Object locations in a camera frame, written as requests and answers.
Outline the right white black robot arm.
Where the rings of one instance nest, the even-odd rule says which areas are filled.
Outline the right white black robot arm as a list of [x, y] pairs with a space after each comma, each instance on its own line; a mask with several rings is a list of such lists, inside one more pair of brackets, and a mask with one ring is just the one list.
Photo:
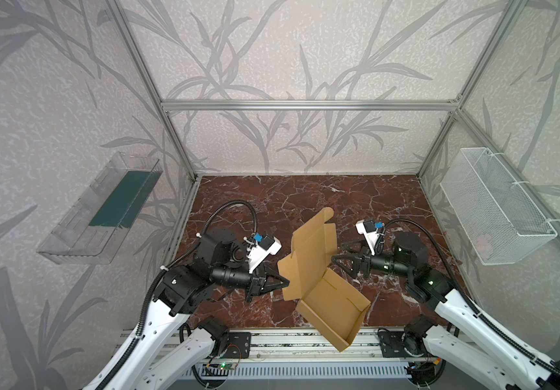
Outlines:
[[449, 265], [438, 271], [429, 265], [427, 246], [415, 232], [395, 234], [384, 249], [389, 224], [360, 220], [359, 240], [342, 245], [332, 262], [348, 276], [398, 276], [418, 303], [447, 321], [441, 326], [421, 315], [408, 323], [402, 336], [381, 331], [383, 352], [396, 347], [413, 357], [431, 355], [452, 364], [490, 389], [560, 389], [560, 360], [525, 343], [481, 309], [461, 289]]

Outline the brown cardboard box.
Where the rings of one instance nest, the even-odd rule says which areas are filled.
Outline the brown cardboard box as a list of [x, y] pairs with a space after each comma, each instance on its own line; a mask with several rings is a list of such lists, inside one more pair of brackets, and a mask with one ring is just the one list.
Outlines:
[[371, 301], [330, 269], [338, 253], [333, 216], [333, 209], [325, 207], [296, 229], [291, 253], [278, 261], [278, 271], [290, 281], [283, 299], [297, 301], [296, 311], [343, 352], [361, 330]]

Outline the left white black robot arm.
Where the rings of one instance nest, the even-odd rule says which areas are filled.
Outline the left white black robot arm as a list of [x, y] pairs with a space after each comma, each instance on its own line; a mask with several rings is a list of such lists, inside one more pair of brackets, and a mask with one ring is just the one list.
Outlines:
[[192, 248], [161, 268], [145, 295], [137, 326], [89, 389], [169, 388], [197, 362], [217, 358], [228, 347], [227, 327], [208, 317], [176, 349], [155, 359], [216, 287], [241, 289], [250, 302], [290, 284], [263, 264], [280, 250], [278, 239], [262, 236], [256, 228], [250, 237], [238, 239], [230, 229], [210, 226], [205, 223]]

